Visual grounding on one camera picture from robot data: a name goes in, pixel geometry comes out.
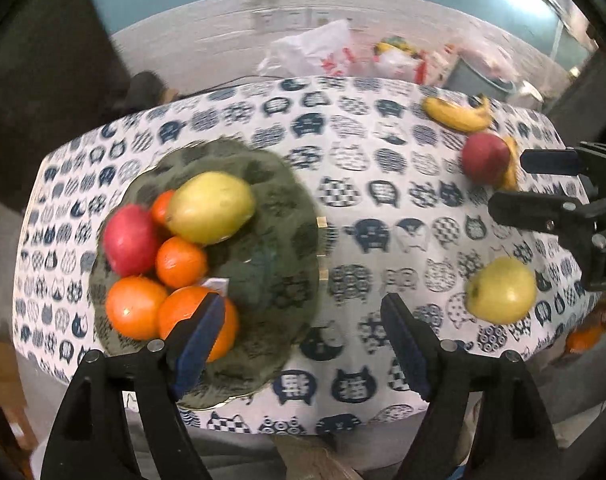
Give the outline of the cat pattern tablecloth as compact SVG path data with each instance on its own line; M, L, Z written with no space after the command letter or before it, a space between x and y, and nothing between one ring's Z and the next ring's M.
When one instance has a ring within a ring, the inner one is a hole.
M114 276L102 255L102 226L125 188L163 156L219 138L277 154L312 197L321 236L318 307L273 380L215 408L181 406L187 425L327 434L423 411L380 321L389 292L437 336L470 352L528 357L548 348L597 297L583 289L580 268L554 237L489 217L489 190L460 170L464 137L422 112L432 94L368 78L245 84L126 116L62 145L43 160L23 220L16 349L61 382L90 349L138 349L105 315ZM466 309L470 278L499 257L520 260L537 285L530 312L507 325Z

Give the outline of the large orange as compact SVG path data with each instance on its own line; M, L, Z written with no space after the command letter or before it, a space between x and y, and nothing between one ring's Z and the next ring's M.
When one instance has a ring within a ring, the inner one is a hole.
M135 340L157 338L158 312L169 293L166 288L144 276L128 276L109 289L106 313L113 328Z
M162 302L158 311L159 336L165 339L178 322L188 320L209 292L214 292L214 290L204 286L188 286L172 292ZM233 348L239 333L239 314L237 308L228 298L224 297L224 301L225 321L222 330L215 340L210 356L207 358L207 362L209 363L226 356L231 348Z

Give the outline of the white barcode label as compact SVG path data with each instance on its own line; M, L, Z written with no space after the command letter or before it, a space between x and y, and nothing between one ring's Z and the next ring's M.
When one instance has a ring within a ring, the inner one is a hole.
M202 287L214 290L218 293L218 295L226 297L228 294L229 279L215 278L214 276L212 276L212 278L206 278L205 280L203 280L200 285Z

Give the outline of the red paper bag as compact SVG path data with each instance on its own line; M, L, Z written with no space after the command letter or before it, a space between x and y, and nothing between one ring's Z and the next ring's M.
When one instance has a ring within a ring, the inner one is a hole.
M425 52L401 36L388 36L373 46L373 70L379 77L424 84L427 79Z

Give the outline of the dark red apple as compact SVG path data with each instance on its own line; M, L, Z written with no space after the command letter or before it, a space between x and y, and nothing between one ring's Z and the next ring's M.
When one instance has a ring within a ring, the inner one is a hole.
M508 144L494 133L478 132L468 136L461 151L463 174L472 182L498 185L509 167Z

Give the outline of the white wall socket strip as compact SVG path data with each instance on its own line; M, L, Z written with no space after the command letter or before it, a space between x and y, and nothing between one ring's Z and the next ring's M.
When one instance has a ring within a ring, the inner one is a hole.
M256 10L251 13L257 32L286 32L324 26L333 20L328 9L280 8Z

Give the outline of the black cylinder speaker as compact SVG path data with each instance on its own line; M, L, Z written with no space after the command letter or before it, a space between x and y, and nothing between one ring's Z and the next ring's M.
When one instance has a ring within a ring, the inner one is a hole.
M156 73L150 70L137 73L126 91L123 110L126 114L149 110L162 102L166 90L165 82Z

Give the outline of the yellow pear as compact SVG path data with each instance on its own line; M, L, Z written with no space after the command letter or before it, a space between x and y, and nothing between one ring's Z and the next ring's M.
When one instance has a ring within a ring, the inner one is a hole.
M256 200L245 180L207 171L183 184L169 200L165 224L175 235L200 246L234 236L252 217Z

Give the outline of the small tangerine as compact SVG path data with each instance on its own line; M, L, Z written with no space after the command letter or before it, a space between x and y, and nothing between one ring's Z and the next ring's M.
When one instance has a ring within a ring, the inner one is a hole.
M161 193L153 202L150 208L151 218L155 223L159 226L165 225L165 216L167 211L167 206L169 206L169 201L172 200L174 195L174 190L167 190Z
M173 236L159 248L155 257L155 274L167 287L174 289L199 283L209 266L204 250Z

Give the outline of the teal trash bin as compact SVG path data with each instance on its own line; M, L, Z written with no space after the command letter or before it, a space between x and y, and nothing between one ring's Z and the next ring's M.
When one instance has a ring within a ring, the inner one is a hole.
M516 92L518 73L511 56L501 47L490 44L462 47L443 88L468 96L484 94L489 99L506 102Z

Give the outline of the white plastic shopping bag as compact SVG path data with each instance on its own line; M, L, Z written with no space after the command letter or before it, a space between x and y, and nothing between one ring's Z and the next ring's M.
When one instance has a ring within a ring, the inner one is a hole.
M260 76L349 76L355 63L346 20L273 41L257 66Z

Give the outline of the banana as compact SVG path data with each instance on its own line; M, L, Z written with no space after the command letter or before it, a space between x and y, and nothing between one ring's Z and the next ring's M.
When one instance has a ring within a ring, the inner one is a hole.
M421 107L434 122L462 133L484 131L493 122L487 96L479 96L478 105L472 107L448 102L436 96L427 96L422 100Z
M518 167L519 167L519 153L518 153L518 144L512 138L512 136L504 136L502 138L504 143L508 146L509 150L509 164L504 172L504 175L501 179L500 189L503 191L519 191L519 183L518 183Z

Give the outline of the green patterned plate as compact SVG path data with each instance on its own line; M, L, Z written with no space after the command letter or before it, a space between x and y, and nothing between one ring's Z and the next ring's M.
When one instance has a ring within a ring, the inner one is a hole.
M210 270L228 282L240 332L230 352L207 365L198 386L181 399L181 406L194 410L255 393L273 380L318 307L316 207L277 154L225 138L192 143L135 178L119 203L149 206L160 193L206 171L245 180L256 212L230 240L207 248Z

